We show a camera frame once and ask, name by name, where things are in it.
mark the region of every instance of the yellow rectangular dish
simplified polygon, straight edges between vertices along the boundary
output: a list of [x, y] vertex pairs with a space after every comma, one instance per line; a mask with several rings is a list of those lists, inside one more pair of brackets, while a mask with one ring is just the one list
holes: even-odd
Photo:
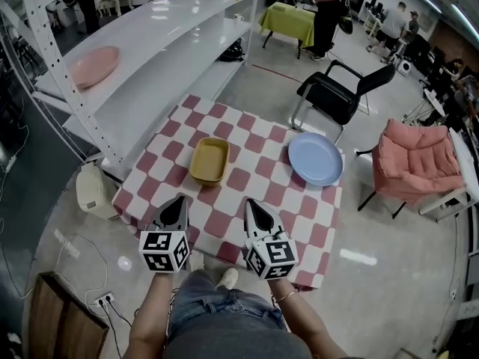
[[193, 153], [189, 173], [198, 183], [217, 186], [225, 176], [230, 144], [221, 138], [202, 138]]

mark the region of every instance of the pink cushion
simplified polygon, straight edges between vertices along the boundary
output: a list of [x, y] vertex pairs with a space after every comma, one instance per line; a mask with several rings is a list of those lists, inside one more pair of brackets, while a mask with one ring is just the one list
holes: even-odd
[[390, 119], [373, 150], [373, 169], [376, 191], [412, 203], [464, 186], [445, 126]]

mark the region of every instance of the red floor line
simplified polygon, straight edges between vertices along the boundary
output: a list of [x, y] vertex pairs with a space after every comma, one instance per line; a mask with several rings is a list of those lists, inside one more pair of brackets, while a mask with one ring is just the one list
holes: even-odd
[[293, 77], [286, 76], [286, 75], [284, 75], [283, 73], [276, 72], [275, 70], [271, 70], [271, 69], [268, 69], [268, 68], [265, 68], [265, 67], [260, 67], [259, 65], [256, 65], [256, 64], [252, 64], [252, 66], [253, 66], [253, 67], [256, 67], [256, 68], [260, 68], [260, 69], [262, 69], [262, 70], [266, 70], [266, 71], [271, 72], [271, 73], [274, 73], [274, 74], [276, 74], [276, 75], [278, 75], [278, 76], [286, 77], [286, 78], [289, 79], [289, 80], [293, 80], [293, 81], [296, 81], [296, 82], [302, 84], [302, 82], [301, 82], [300, 80], [296, 80], [296, 79], [294, 79]]

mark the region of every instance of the shorts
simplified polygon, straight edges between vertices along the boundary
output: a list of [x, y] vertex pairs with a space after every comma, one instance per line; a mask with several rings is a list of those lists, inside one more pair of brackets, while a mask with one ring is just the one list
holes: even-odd
[[385, 41], [385, 47], [389, 50], [392, 50], [396, 46], [398, 39], [393, 39], [383, 31], [378, 31], [376, 35], [376, 40], [378, 40], [380, 43]]
[[268, 319], [286, 331], [281, 310], [272, 307], [266, 299], [238, 289], [216, 288], [204, 270], [196, 270], [184, 280], [176, 294], [170, 315], [169, 337], [173, 337], [184, 322], [206, 313], [246, 314]]

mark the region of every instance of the pink plate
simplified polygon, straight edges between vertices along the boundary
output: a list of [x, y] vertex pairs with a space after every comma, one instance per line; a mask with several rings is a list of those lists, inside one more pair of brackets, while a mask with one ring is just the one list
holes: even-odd
[[86, 54], [69, 66], [78, 89], [98, 84], [115, 70], [120, 50], [116, 46], [103, 46]]

